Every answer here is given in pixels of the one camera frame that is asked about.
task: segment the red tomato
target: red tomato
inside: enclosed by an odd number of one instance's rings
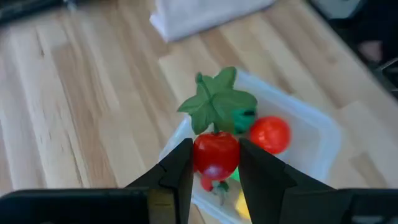
[[[213,190],[213,182],[206,176],[202,176],[200,179],[201,187],[207,192],[211,192]]]
[[[193,163],[210,180],[227,179],[239,165],[240,146],[232,134],[201,134],[193,144]]]
[[[250,140],[271,154],[279,154],[290,143],[289,125],[276,116],[258,119],[251,127]]]

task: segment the green leaf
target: green leaf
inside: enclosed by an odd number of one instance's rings
[[[200,76],[200,79],[203,80],[203,75],[201,73],[198,73],[197,76]],[[208,98],[205,87],[203,85],[200,85],[199,83],[197,83],[197,95],[205,97],[206,99]]]
[[[220,87],[217,85],[217,82],[215,82],[213,77],[210,77],[208,75],[203,76],[203,82],[205,83],[208,91],[209,91],[209,98],[213,97],[216,93],[219,92]]]
[[[211,100],[216,111],[215,124],[222,131],[234,132],[234,110],[248,110],[257,106],[256,98],[245,91],[226,90]]]
[[[253,109],[257,106],[257,100],[245,91],[226,90],[214,96],[213,105],[217,111],[232,112],[232,110]]]
[[[236,79],[236,68],[235,67],[226,67],[223,68],[220,73],[214,77],[214,81],[216,82],[219,90],[224,88],[232,89],[234,87]]]
[[[185,100],[177,111],[193,114],[198,111],[205,103],[208,103],[206,96],[196,95]]]
[[[196,112],[191,114],[192,129],[195,134],[206,131],[209,125],[215,120],[215,111],[208,102],[203,104]]]
[[[234,132],[234,121],[229,115],[225,115],[222,117],[220,115],[217,115],[214,123],[217,125],[217,128],[220,131],[226,131],[228,133]]]

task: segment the wooden surface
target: wooden surface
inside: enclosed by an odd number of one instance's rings
[[[0,31],[0,194],[123,187],[150,169],[197,71],[235,65],[341,125],[334,187],[398,187],[398,106],[301,1],[165,44],[152,1],[52,11]],[[217,223],[192,207],[191,223]]]

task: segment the green stem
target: green stem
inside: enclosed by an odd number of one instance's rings
[[[203,75],[202,75],[200,72],[197,73],[196,83],[197,83],[198,85],[202,86],[202,88],[205,90],[206,96],[207,96],[207,98],[210,100],[210,105],[211,105],[211,107],[213,108],[213,110],[215,111],[215,113],[217,114],[217,110],[216,110],[216,108],[214,107],[213,103],[211,102],[211,94],[210,94],[210,91],[209,91],[209,89],[207,88],[206,83],[203,81]],[[215,133],[215,134],[218,134],[220,130],[218,129],[218,127],[217,127],[217,125],[216,125],[215,122],[213,122],[213,127],[214,127],[214,133]]]

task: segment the plastic container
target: plastic container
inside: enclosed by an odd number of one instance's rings
[[[289,123],[292,142],[289,148],[277,157],[301,172],[325,182],[340,150],[341,136],[338,125],[325,114],[242,70],[238,70],[234,88],[247,91],[257,98],[259,117],[277,115]],[[159,158],[163,159],[185,138],[195,138],[189,116],[181,122]],[[229,184],[231,192],[221,206],[219,198],[205,192],[200,185],[199,176],[195,176],[192,202],[223,223],[250,223],[242,219],[234,209],[240,183],[229,180]]]

